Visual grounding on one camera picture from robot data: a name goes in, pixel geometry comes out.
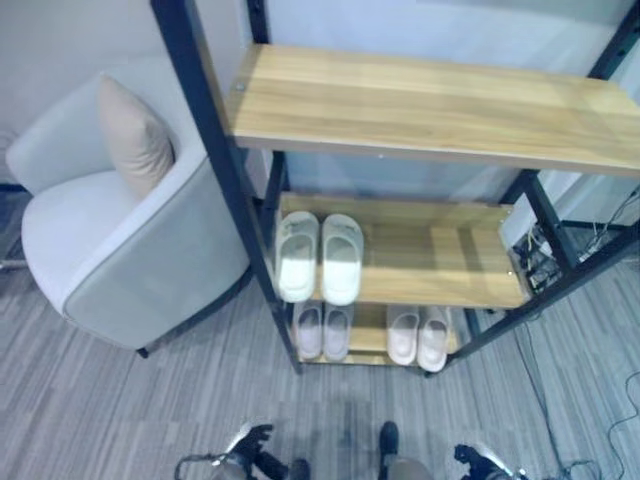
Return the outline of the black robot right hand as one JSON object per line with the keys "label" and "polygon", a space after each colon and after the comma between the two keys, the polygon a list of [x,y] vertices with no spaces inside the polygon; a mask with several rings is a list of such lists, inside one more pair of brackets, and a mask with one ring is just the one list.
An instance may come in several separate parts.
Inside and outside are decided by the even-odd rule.
{"label": "black robot right hand", "polygon": [[486,449],[476,449],[473,446],[458,444],[454,449],[456,461],[469,467],[468,473],[463,479],[489,480],[511,479],[512,475],[504,468],[500,461]]}

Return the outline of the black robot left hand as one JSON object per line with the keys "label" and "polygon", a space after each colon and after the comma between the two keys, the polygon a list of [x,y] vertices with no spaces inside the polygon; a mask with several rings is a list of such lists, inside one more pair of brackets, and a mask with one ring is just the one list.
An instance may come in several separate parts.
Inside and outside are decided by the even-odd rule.
{"label": "black robot left hand", "polygon": [[270,439],[274,426],[272,424],[243,424],[235,434],[226,453],[245,464],[251,465],[261,452],[264,444]]}

